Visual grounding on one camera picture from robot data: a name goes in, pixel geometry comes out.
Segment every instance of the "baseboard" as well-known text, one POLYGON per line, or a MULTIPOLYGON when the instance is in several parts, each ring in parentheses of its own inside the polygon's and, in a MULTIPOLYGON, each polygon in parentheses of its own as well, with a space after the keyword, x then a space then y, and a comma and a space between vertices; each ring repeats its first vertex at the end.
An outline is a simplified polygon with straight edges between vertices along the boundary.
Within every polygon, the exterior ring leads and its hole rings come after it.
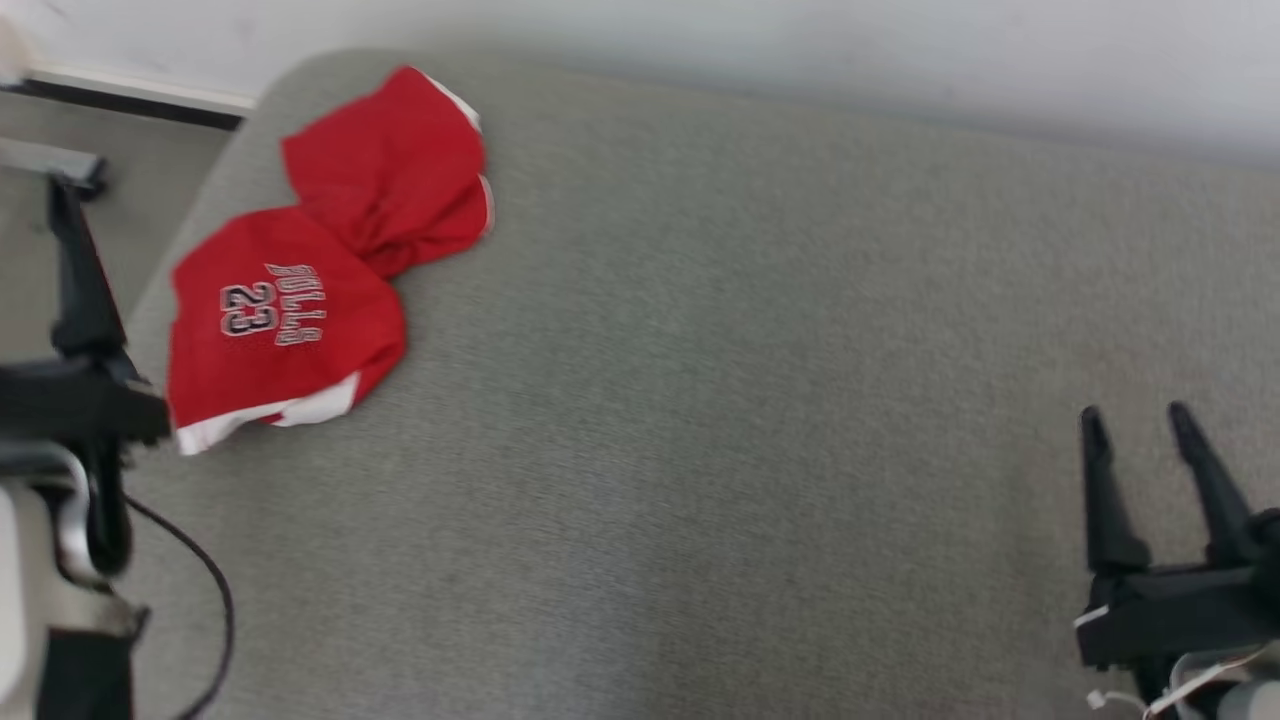
POLYGON ((241 118, 247 115, 255 104, 255 100, 247 95, 196 90, 115 73, 38 61, 32 67, 31 79, 241 118))
POLYGON ((22 85, 4 90, 72 105, 219 129, 239 127, 253 105, 247 97, 192 91, 105 73, 50 70, 46 67, 36 69, 29 76, 22 85))

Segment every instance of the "black cable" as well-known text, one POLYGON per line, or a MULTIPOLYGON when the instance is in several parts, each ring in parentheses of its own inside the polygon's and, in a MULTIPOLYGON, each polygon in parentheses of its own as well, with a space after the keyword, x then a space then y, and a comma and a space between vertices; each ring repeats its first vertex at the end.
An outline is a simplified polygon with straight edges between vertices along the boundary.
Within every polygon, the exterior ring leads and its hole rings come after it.
POLYGON ((125 495, 124 498, 129 503, 129 507, 147 520, 160 525, 170 536, 178 538, 178 542, 187 546, 187 550, 193 552, 196 557, 205 564, 209 574, 212 575, 214 582, 218 583, 218 593, 223 596, 223 614, 225 616, 223 623, 223 657, 218 661, 218 674, 214 675, 214 680, 209 684, 209 688, 205 689, 205 692, 201 693, 195 702, 187 706, 187 708, 177 716, 177 720, 193 720, 195 717, 200 717, 200 714, 207 710, 214 702, 214 698, 218 697, 218 691, 223 689, 223 683, 227 680, 227 673, 232 666, 232 652, 236 650, 236 602, 232 600, 232 587, 227 582, 227 575, 223 575, 221 569, 219 569, 218 564, 214 562, 214 559, 210 557, 209 553, 196 543, 196 541, 191 539, 187 533, 182 532, 177 525, 165 520, 159 512, 151 510, 146 505, 142 505, 132 496, 125 495))

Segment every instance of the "clothing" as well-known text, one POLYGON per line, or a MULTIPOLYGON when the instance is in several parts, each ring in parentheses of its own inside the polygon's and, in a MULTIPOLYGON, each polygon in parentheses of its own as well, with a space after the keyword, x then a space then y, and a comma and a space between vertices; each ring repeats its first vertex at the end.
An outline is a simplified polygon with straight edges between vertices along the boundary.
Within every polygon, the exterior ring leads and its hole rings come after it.
POLYGON ((251 420, 349 411, 404 354, 387 279, 493 222, 479 115, 413 68, 283 154, 298 204, 230 220, 173 272, 168 395, 184 455, 251 420))

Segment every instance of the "number 23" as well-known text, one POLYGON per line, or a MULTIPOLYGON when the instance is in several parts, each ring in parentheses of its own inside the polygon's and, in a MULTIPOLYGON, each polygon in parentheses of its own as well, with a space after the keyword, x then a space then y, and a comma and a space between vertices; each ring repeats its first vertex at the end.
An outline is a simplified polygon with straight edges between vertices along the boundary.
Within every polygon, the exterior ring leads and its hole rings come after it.
POLYGON ((274 300, 275 288, 271 283, 224 287, 223 333, 239 337, 275 329, 279 316, 271 306, 274 300))

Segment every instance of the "gray upholstered surface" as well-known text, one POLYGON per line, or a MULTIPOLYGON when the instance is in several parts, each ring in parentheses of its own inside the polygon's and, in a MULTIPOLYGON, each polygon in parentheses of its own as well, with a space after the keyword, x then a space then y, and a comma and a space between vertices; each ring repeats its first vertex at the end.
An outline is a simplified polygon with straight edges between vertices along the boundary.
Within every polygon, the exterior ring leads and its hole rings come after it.
MULTIPOLYGON (((278 138, 398 60, 284 78, 166 265, 291 202, 278 138)), ((1080 409, 1162 559, 1202 542, 1171 398, 1280 501, 1277 178, 420 65, 484 115, 498 223, 397 281, 410 356, 348 418, 133 475, 236 588, 214 716, 1085 717, 1080 409)), ((172 313, 160 277, 132 322, 157 378, 172 313)), ((220 620, 140 536, 159 717, 220 620)))

